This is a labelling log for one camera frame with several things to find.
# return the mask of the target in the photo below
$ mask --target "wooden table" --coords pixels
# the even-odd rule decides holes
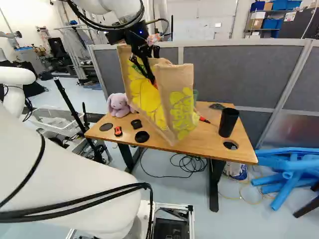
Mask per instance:
[[[209,164],[209,188],[210,188],[210,209],[218,211],[218,182],[221,177],[226,161],[239,163],[256,164],[258,162],[255,151],[249,141],[245,128],[240,119],[238,119],[235,128],[229,138],[222,138],[218,134],[221,110],[210,109],[212,102],[197,102],[196,108],[200,114],[208,119],[211,124],[199,122],[186,138],[171,146],[159,133],[153,128],[146,119],[139,114],[129,114],[123,118],[115,118],[107,114],[101,118],[85,136],[88,138],[102,139],[118,143],[119,149],[126,163],[128,171],[131,172],[139,159],[143,148],[153,148],[170,152],[183,153],[206,157],[211,160]],[[226,107],[234,108],[233,104],[223,104]],[[131,121],[140,119],[143,127],[134,130]],[[100,131],[100,126],[105,123],[112,123],[113,129],[109,131]],[[121,126],[123,135],[115,137],[114,127]],[[145,143],[137,143],[135,134],[138,131],[147,131],[150,138]],[[224,146],[224,142],[232,142],[238,146],[237,150],[230,150]],[[134,156],[131,155],[129,145],[140,146]]]

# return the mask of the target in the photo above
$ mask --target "black cup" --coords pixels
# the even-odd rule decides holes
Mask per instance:
[[[225,108],[221,113],[219,135],[228,138],[234,129],[239,116],[239,111],[233,108]]]

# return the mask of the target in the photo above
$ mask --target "brown paper bag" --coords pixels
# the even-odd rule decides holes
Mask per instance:
[[[129,104],[171,145],[196,128],[199,115],[194,112],[192,64],[173,65],[164,58],[149,58],[156,78],[152,85],[129,60],[130,46],[118,46],[118,54]]]

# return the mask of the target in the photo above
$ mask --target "hole in table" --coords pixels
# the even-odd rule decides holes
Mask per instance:
[[[226,140],[224,143],[224,146],[230,150],[237,150],[238,149],[238,143],[236,143],[235,141],[233,140]]]

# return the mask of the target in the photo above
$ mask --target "stuffed animal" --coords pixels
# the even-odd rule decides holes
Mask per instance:
[[[128,105],[128,98],[124,93],[111,94],[108,97],[108,110],[111,116],[116,116],[117,118],[122,118],[126,116],[129,112],[134,113],[135,110]]]

